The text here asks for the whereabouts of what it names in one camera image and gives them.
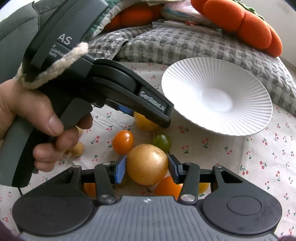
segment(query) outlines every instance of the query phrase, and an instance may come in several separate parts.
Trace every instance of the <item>ribbed white plate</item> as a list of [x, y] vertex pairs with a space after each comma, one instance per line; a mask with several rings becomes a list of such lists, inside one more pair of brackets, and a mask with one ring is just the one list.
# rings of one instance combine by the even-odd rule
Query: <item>ribbed white plate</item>
[[253, 135], [272, 117], [272, 102], [262, 83], [224, 60], [178, 61], [165, 71], [161, 87], [182, 116], [218, 134]]

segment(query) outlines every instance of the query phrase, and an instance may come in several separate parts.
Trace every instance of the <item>cherry print tablecloth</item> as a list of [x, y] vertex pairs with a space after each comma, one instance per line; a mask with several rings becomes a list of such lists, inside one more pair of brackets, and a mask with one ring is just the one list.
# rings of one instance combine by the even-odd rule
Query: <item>cherry print tablecloth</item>
[[[160, 81], [167, 66], [149, 63], [123, 64], [162, 92]], [[94, 108], [92, 116], [94, 119], [92, 128], [85, 130], [81, 137], [81, 142], [85, 145], [84, 154], [76, 159], [59, 160], [52, 172], [33, 174], [29, 186], [22, 189], [24, 193], [73, 164], [81, 165], [83, 169], [90, 169], [98, 163], [115, 161], [118, 154], [112, 149], [112, 139], [120, 130], [130, 130], [134, 134], [135, 145], [151, 143], [155, 134], [139, 130], [132, 117], [108, 106], [101, 109]], [[276, 234], [278, 236], [294, 234], [294, 227], [296, 227], [295, 117], [274, 105], [272, 120], [265, 130], [253, 136], [227, 137], [203, 130], [174, 111], [170, 127], [160, 129], [158, 132], [164, 132], [170, 136], [172, 140], [170, 152], [181, 162], [194, 162], [205, 169], [211, 169], [213, 165], [219, 163], [274, 195], [283, 208], [283, 216]], [[155, 186], [141, 186], [131, 181], [123, 188], [116, 188], [115, 192], [118, 196], [122, 194], [153, 195], [154, 189]], [[209, 192], [207, 190], [200, 195], [200, 198], [204, 198]], [[16, 234], [18, 230], [11, 210], [19, 196], [16, 188], [0, 186], [0, 220]]]

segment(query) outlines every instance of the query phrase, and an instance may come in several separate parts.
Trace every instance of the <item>beige rope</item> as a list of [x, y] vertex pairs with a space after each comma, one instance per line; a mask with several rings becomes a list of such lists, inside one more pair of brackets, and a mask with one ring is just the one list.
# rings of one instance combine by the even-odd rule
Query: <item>beige rope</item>
[[61, 75], [67, 68], [69, 68], [80, 57], [88, 53], [88, 44], [85, 42], [79, 43], [69, 53], [65, 54], [62, 58], [55, 61], [47, 70], [41, 72], [33, 82], [25, 81], [25, 74], [22, 72], [22, 64], [17, 71], [17, 79], [22, 83], [26, 89], [36, 89], [55, 79]]

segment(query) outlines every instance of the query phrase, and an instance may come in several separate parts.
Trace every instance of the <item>orange cherry tomato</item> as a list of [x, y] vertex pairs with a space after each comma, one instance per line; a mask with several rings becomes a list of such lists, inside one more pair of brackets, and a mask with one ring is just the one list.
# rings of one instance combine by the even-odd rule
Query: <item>orange cherry tomato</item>
[[120, 131], [116, 134], [112, 143], [113, 149], [118, 154], [128, 154], [133, 149], [133, 133]]
[[[183, 184], [175, 184], [172, 177], [168, 176], [161, 180], [161, 182], [157, 185], [154, 195], [155, 196], [174, 196], [177, 200]], [[209, 187], [209, 183], [200, 183], [198, 194], [204, 193]]]
[[94, 183], [84, 183], [83, 185], [85, 193], [89, 197], [96, 197], [96, 184]]

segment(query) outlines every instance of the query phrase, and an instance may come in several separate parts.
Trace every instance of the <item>finger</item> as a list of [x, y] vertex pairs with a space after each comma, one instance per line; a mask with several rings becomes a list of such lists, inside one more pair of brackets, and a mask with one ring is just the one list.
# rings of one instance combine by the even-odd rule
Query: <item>finger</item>
[[73, 148], [78, 143], [79, 133], [76, 127], [72, 127], [64, 131], [56, 140], [56, 147], [59, 150], [65, 151]]
[[87, 130], [87, 129], [91, 128], [92, 121], [93, 121], [93, 118], [92, 118], [91, 114], [88, 114], [88, 115], [82, 117], [82, 119], [77, 123], [77, 126], [81, 129]]
[[35, 161], [34, 165], [37, 170], [42, 172], [50, 172], [54, 169], [54, 163], [45, 163], [45, 162]]
[[53, 143], [42, 143], [34, 147], [33, 157], [38, 162], [54, 163], [62, 158], [64, 152]]
[[[63, 132], [64, 126], [54, 113], [49, 98], [41, 92], [25, 89], [18, 80], [12, 79], [3, 83], [0, 96], [0, 107], [7, 115], [17, 114], [50, 136], [59, 136]], [[7, 130], [11, 125], [11, 118], [9, 121], [3, 120], [6, 117], [1, 118], [0, 122], [5, 123], [3, 128]]]

